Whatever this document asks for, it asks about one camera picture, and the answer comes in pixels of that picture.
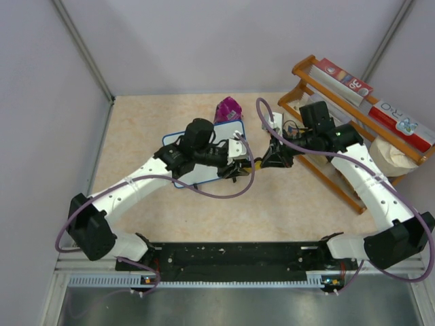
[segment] red and white box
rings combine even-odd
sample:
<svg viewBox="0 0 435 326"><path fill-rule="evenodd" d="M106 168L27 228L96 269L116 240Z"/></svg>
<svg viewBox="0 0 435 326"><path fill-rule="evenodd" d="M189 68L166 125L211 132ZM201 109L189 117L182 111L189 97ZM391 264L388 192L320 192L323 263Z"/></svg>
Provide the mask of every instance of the red and white box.
<svg viewBox="0 0 435 326"><path fill-rule="evenodd" d="M352 76L326 58L313 65L310 74L355 106L359 106L362 100L373 91L373 87Z"/></svg>
<svg viewBox="0 0 435 326"><path fill-rule="evenodd" d="M373 105L368 115L422 153L435 143L434 131L384 100Z"/></svg>

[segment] beige floor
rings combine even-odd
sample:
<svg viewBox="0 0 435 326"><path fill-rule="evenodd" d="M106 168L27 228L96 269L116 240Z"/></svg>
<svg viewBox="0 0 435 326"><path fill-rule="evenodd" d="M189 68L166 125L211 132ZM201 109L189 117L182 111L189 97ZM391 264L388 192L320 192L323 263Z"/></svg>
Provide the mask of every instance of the beige floor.
<svg viewBox="0 0 435 326"><path fill-rule="evenodd" d="M161 146L162 137L182 131L196 117L213 120L216 105L231 95L243 108L247 140L263 156L268 135L255 110L258 96L275 111L281 93L119 96L94 185L102 190L136 170ZM241 190L248 177L233 184L221 180L201 185L213 194ZM216 200L172 185L160 188L127 211L117 226L140 232L151 241L317 240L334 232L375 230L369 212L354 213L311 172L295 160L291 169L264 169L252 188L232 200Z"/></svg>

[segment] wall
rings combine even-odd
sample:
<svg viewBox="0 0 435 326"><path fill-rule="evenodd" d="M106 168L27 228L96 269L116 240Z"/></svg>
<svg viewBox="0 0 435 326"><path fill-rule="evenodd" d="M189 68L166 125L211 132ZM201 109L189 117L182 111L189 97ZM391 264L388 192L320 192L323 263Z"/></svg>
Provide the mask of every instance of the wall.
<svg viewBox="0 0 435 326"><path fill-rule="evenodd" d="M69 201L85 192L108 105L47 0L0 11L0 316L36 325Z"/></svg>
<svg viewBox="0 0 435 326"><path fill-rule="evenodd" d="M63 0L116 95L289 90L327 56L361 75L401 1Z"/></svg>
<svg viewBox="0 0 435 326"><path fill-rule="evenodd" d="M435 2L416 1L375 71L375 95L435 130ZM421 211L435 216L435 158L408 176L398 189ZM435 295L435 273L431 275Z"/></svg>

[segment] gray floor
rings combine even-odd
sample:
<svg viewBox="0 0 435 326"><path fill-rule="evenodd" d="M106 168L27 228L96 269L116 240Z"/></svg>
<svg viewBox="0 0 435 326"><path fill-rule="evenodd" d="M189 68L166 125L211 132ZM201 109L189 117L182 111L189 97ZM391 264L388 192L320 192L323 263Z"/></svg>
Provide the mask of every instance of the gray floor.
<svg viewBox="0 0 435 326"><path fill-rule="evenodd" d="M113 289L69 289L78 314ZM161 289L149 297L119 293L81 319L65 309L59 326L85 325L423 325L409 285L360 276L342 295L291 289Z"/></svg>

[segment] white board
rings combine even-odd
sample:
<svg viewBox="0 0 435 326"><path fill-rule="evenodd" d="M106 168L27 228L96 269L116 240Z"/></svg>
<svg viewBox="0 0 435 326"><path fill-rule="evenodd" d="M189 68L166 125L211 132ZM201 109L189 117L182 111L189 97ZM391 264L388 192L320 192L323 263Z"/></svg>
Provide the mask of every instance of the white board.
<svg viewBox="0 0 435 326"><path fill-rule="evenodd" d="M214 143L220 142L222 139L233 138L234 132L239 131L242 132L245 137L245 127L241 120L222 122L221 124L215 125L216 139ZM163 145L168 145L174 143L180 135L184 134L184 131L176 132L173 134L167 134L163 136L162 142ZM196 164L193 171L179 178L180 181L187 183L188 185L201 184L205 182L211 182L215 180L219 180L218 177L218 168L214 168L212 166L204 166L200 164ZM182 185L178 185L175 183L177 188L184 188Z"/></svg>

